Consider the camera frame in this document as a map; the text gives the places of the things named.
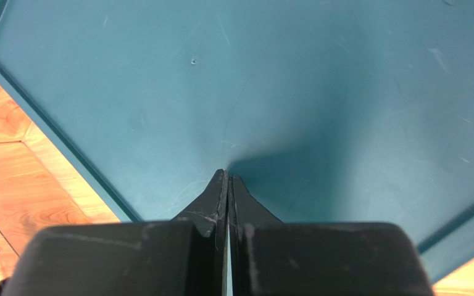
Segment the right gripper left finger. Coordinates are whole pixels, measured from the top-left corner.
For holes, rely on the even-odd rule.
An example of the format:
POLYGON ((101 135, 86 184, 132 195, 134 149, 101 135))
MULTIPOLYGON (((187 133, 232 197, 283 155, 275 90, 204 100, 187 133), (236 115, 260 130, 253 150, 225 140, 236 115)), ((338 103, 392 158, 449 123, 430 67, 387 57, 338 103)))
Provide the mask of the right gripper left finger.
POLYGON ((168 221, 56 226, 37 233, 4 295, 225 295, 228 174, 168 221))

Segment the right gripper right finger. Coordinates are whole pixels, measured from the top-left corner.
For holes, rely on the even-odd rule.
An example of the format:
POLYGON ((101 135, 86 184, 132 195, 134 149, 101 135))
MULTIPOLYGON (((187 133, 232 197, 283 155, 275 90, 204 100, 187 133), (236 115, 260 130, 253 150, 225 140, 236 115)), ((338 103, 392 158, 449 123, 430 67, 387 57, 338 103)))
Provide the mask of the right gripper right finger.
POLYGON ((239 176, 228 188, 235 295, 432 295, 408 235, 391 223, 284 223, 239 176))

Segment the teal drawer organizer box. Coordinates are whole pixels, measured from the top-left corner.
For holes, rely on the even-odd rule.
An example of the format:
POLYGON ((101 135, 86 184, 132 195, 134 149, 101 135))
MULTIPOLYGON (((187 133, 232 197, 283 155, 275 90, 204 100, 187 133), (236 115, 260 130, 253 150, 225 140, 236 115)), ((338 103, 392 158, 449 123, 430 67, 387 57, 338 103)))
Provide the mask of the teal drawer organizer box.
POLYGON ((474 257, 474 1, 0 1, 0 85, 122 221, 225 169, 432 281, 474 257))

